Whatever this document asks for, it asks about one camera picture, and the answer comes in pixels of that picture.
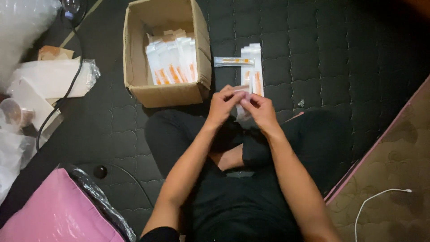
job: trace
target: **plastic bottle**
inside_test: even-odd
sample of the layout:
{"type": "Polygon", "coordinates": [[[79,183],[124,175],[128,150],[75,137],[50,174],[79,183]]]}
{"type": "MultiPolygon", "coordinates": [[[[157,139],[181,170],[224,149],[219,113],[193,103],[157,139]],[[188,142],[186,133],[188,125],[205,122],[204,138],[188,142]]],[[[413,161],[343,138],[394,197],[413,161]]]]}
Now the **plastic bottle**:
{"type": "Polygon", "coordinates": [[[61,3],[63,4],[63,8],[65,10],[64,16],[72,20],[74,15],[79,11],[79,0],[61,0],[61,3]]]}

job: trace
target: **plastic cup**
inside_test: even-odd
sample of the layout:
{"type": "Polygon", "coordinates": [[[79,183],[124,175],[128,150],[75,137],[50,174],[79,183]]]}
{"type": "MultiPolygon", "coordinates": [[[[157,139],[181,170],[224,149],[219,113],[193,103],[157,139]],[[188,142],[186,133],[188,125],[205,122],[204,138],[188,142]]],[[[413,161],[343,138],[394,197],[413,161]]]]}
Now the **plastic cup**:
{"type": "Polygon", "coordinates": [[[22,108],[13,98],[6,98],[0,103],[6,124],[10,124],[16,129],[24,128],[31,124],[34,118],[34,111],[22,108]]]}

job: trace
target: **beige mattress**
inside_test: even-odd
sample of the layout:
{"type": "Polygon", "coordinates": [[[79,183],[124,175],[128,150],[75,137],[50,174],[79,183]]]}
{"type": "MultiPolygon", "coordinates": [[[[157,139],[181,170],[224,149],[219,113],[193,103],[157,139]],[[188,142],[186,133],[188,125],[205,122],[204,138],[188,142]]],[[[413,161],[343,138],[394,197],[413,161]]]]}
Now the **beige mattress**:
{"type": "Polygon", "coordinates": [[[344,241],[354,241],[358,219],[361,242],[430,241],[430,77],[401,110],[387,131],[328,201],[344,241]]]}

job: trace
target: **black mattress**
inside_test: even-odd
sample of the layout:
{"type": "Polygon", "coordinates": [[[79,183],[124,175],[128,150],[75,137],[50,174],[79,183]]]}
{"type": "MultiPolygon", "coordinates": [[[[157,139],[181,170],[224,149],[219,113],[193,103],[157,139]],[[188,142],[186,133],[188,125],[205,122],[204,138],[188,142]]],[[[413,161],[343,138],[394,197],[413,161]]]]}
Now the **black mattress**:
{"type": "MultiPolygon", "coordinates": [[[[363,157],[430,72],[427,23],[395,1],[197,2],[208,23],[213,56],[238,56],[245,45],[262,44],[264,93],[279,122],[314,109],[330,109],[351,120],[353,159],[339,164],[332,180],[363,157]]],[[[80,27],[86,58],[96,60],[102,76],[85,97],[70,99],[61,109],[65,121],[0,207],[1,226],[59,162],[69,162],[91,176],[95,166],[104,164],[108,174],[95,182],[136,233],[142,231],[164,180],[144,138],[145,122],[158,109],[144,108],[123,84],[127,4],[105,0],[80,27]]],[[[58,46],[67,35],[58,28],[57,21],[38,43],[58,46]]],[[[65,48],[77,50],[76,38],[65,48]]],[[[226,84],[240,84],[240,69],[213,68],[212,90],[226,84]]],[[[204,115],[208,103],[179,108],[204,115]]]]}

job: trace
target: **black pants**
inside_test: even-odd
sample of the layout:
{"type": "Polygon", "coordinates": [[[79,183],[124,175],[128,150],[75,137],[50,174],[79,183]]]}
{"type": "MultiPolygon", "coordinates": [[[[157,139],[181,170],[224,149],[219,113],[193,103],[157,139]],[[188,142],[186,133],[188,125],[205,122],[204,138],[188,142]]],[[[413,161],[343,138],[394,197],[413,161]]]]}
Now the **black pants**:
{"type": "MultiPolygon", "coordinates": [[[[205,120],[176,110],[160,111],[148,120],[146,141],[164,177],[192,143],[205,120]]],[[[281,128],[320,192],[330,190],[329,186],[343,175],[337,172],[339,164],[351,161],[349,121],[329,111],[309,111],[281,124],[281,128]]],[[[225,151],[241,143],[245,166],[255,168],[253,177],[276,178],[269,145],[259,130],[241,130],[237,123],[228,120],[215,137],[212,150],[225,151]]],[[[225,177],[225,173],[207,158],[200,179],[217,177],[225,177]]]]}

